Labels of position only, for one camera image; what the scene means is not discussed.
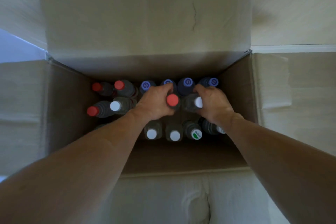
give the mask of blue bottle cap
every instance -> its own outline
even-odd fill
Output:
[[[151,83],[149,81],[143,81],[141,83],[141,88],[144,90],[144,91],[147,91],[149,90],[149,87],[151,86]]]
[[[213,77],[209,80],[209,85],[216,87],[219,84],[218,79]]]
[[[193,84],[193,80],[189,77],[183,80],[183,85],[186,87],[191,87],[192,84]]]
[[[173,82],[171,79],[166,79],[163,84],[167,84],[167,83],[170,83],[170,82]]]

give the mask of person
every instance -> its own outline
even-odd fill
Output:
[[[115,186],[141,130],[174,114],[171,83],[137,106],[0,183],[2,223],[84,223]],[[199,114],[223,128],[291,223],[336,222],[336,158],[245,120],[217,88],[196,85]]]

